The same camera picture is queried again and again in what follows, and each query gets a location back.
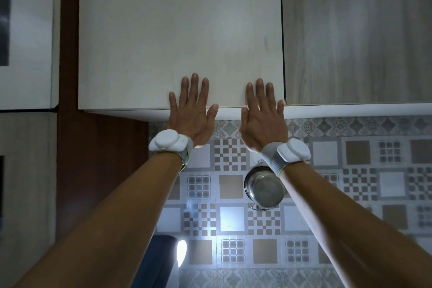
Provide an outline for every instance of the stainless steel pot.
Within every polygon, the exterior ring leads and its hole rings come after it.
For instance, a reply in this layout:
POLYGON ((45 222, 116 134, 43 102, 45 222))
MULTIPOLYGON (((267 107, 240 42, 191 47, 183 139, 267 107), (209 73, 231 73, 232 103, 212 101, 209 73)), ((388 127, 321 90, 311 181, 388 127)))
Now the stainless steel pot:
POLYGON ((284 184, 267 166, 254 167, 245 178, 246 195, 254 202, 252 209, 267 211, 284 198, 284 184))

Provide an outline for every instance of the white wearable device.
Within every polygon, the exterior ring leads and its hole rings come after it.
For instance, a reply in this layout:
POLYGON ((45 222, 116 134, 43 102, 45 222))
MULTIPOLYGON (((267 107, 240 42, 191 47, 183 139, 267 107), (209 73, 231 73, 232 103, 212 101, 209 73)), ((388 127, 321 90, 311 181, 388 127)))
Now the white wearable device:
POLYGON ((187 135, 178 134, 177 131, 167 129, 159 132, 148 147, 149 151, 155 153, 170 152, 181 158, 182 170, 186 167, 192 154, 194 142, 187 135))
POLYGON ((291 138, 288 142, 272 142, 261 151, 263 159, 279 176, 285 166, 311 159, 309 147, 301 140, 291 138))

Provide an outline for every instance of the person's right hand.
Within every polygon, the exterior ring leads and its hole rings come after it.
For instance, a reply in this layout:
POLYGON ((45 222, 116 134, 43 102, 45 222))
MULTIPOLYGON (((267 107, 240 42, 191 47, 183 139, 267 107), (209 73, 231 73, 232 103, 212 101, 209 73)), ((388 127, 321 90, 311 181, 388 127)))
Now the person's right hand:
POLYGON ((288 126, 283 111, 284 101, 279 100, 276 105, 271 82, 267 83, 266 94, 264 94, 263 80, 256 81, 256 98, 254 87, 249 82, 246 86, 246 101, 248 108, 241 109, 240 133, 249 150, 261 152, 271 142, 288 141, 288 126))

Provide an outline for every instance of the reddish brown wood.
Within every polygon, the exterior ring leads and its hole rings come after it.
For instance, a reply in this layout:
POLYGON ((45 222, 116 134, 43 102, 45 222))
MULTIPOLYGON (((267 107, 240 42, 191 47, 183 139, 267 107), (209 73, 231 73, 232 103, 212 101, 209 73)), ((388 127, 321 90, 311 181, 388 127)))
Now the reddish brown wood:
POLYGON ((78 110, 79 0, 61 0, 57 238, 148 158, 148 123, 78 110))

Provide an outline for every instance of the person's right arm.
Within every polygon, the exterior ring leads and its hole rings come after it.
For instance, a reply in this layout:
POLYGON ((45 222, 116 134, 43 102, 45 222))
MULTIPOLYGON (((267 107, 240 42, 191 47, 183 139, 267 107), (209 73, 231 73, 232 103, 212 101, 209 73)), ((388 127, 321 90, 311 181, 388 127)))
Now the person's right arm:
MULTIPOLYGON (((276 105, 273 85, 248 83, 242 110, 242 139, 261 152, 286 142, 284 103, 276 105)), ((371 214, 304 162, 290 164, 280 178, 343 283, 348 287, 431 287, 432 257, 415 242, 371 214)))

